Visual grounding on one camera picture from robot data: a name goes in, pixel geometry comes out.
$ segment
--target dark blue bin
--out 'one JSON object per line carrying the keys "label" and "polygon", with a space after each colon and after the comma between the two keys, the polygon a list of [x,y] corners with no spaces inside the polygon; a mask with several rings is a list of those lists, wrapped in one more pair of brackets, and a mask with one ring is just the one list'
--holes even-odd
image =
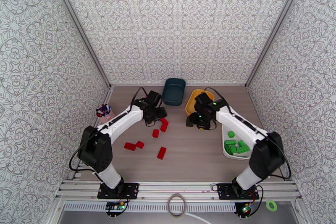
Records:
{"label": "dark blue bin", "polygon": [[180,106],[182,104],[185,87],[186,82],[183,79],[167,79],[162,93],[162,100],[164,104]]}

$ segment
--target wall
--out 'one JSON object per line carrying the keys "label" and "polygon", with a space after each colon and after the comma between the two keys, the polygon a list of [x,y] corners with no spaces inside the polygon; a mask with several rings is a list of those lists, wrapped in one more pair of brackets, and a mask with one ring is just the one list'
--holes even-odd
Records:
{"label": "wall", "polygon": [[60,0],[0,0],[0,223],[45,223],[107,87]]}
{"label": "wall", "polygon": [[249,87],[313,223],[336,223],[336,0],[297,0]]}
{"label": "wall", "polygon": [[72,0],[114,84],[245,83],[284,0]]}

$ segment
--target black mounting plate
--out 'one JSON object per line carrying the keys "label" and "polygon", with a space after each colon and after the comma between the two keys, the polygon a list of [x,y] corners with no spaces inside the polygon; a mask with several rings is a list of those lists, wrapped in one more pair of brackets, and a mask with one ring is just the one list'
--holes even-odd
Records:
{"label": "black mounting plate", "polygon": [[139,183],[125,182],[123,185],[122,196],[118,197],[115,192],[107,187],[105,184],[101,183],[99,192],[97,195],[98,199],[136,199],[138,196]]}
{"label": "black mounting plate", "polygon": [[232,189],[232,183],[218,183],[217,184],[217,190],[218,190],[218,196],[219,200],[253,200],[253,196],[255,197],[255,200],[259,199],[259,194],[256,186],[250,187],[244,196],[241,198],[238,198],[233,189]]}

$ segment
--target yellow bowl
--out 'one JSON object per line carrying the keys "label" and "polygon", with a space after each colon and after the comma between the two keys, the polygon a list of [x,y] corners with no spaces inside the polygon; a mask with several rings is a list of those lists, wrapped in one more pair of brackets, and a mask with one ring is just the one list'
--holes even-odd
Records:
{"label": "yellow bowl", "polygon": [[213,93],[204,91],[203,89],[195,89],[194,91],[192,91],[192,95],[190,96],[188,103],[186,104],[186,115],[187,116],[195,112],[195,108],[194,108],[195,103],[196,103],[195,98],[203,92],[205,92],[211,100],[215,99],[215,96],[213,95]]}

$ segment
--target red block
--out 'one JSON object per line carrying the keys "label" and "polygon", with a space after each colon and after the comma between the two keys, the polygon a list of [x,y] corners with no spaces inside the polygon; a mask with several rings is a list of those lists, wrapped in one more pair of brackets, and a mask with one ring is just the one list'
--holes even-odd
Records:
{"label": "red block", "polygon": [[159,137],[159,130],[157,130],[157,129],[153,130],[153,137],[154,138],[158,138]]}
{"label": "red block", "polygon": [[161,147],[160,151],[159,151],[159,154],[157,155],[157,158],[163,160],[163,157],[165,156],[166,150],[167,150],[166,148]]}
{"label": "red block", "polygon": [[142,148],[144,147],[144,143],[141,142],[141,141],[138,141],[138,142],[136,143],[136,146],[137,146],[138,148],[142,149]]}
{"label": "red block", "polygon": [[124,148],[127,150],[135,151],[136,145],[133,143],[126,142]]}
{"label": "red block", "polygon": [[166,125],[169,125],[168,121],[164,118],[160,119],[160,121],[163,123],[163,124],[166,124]]}
{"label": "red block", "polygon": [[167,130],[167,127],[168,126],[166,124],[162,124],[160,130],[165,132]]}

